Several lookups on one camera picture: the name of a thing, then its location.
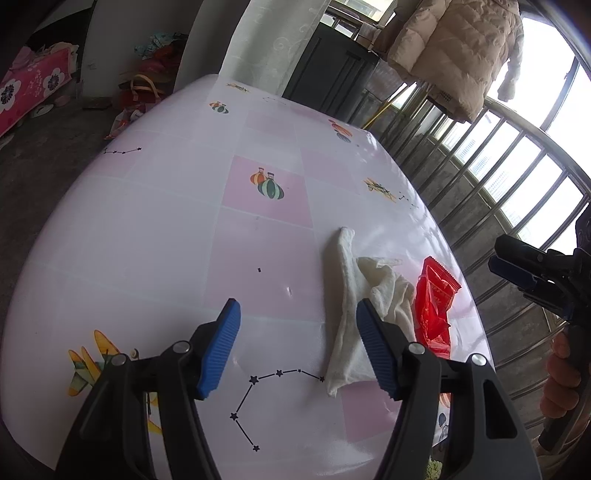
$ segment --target pink floral box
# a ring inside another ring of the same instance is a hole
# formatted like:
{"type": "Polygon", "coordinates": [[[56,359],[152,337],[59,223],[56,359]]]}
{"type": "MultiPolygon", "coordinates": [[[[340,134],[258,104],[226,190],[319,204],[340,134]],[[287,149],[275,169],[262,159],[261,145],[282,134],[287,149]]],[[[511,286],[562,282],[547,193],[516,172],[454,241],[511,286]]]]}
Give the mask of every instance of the pink floral box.
{"type": "Polygon", "coordinates": [[[0,137],[71,79],[69,48],[37,58],[15,71],[0,85],[0,137]]]}

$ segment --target hand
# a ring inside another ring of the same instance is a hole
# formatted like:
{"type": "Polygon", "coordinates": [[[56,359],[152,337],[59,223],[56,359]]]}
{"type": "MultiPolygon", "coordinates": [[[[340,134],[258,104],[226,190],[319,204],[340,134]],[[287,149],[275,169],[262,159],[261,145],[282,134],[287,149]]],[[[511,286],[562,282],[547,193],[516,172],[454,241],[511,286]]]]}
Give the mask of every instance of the hand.
{"type": "MultiPolygon", "coordinates": [[[[551,419],[563,417],[579,402],[579,395],[574,388],[581,382],[581,375],[576,368],[566,362],[565,359],[569,355],[569,340],[561,332],[552,341],[552,354],[546,363],[546,370],[550,377],[544,384],[544,395],[540,401],[540,410],[545,417],[551,419]]],[[[589,413],[583,412],[571,437],[578,435],[586,427],[588,419],[589,413]]]]}

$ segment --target green striped balloon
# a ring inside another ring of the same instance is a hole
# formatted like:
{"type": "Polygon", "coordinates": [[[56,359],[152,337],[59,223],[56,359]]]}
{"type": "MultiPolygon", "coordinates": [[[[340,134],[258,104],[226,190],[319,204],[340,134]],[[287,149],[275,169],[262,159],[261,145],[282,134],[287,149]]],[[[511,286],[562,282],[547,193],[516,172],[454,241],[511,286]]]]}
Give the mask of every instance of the green striped balloon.
{"type": "Polygon", "coordinates": [[[269,172],[268,178],[258,185],[258,191],[271,200],[281,200],[284,197],[283,189],[273,180],[274,175],[269,172]]]}

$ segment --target towel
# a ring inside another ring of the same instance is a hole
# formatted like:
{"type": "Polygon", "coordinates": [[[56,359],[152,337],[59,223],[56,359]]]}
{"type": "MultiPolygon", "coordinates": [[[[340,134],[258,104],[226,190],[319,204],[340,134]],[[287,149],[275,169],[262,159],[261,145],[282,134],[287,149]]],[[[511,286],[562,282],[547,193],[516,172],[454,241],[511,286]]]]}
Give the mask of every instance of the towel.
{"type": "Polygon", "coordinates": [[[415,342],[413,321],[414,286],[394,271],[400,260],[353,256],[355,231],[343,227],[337,248],[343,273],[343,315],[325,375],[326,388],[334,397],[337,390],[354,382],[375,380],[374,370],[363,346],[355,313],[357,303],[369,298],[379,316],[398,325],[410,342],[415,342]]]}

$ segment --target black cabinet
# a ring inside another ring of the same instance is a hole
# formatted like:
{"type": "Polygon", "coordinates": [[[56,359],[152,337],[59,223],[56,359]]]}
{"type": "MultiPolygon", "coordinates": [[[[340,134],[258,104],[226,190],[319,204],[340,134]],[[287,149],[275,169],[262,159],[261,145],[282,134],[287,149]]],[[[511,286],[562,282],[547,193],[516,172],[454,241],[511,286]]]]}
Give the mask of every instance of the black cabinet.
{"type": "Polygon", "coordinates": [[[323,23],[308,42],[284,98],[347,121],[378,56],[323,23]]]}

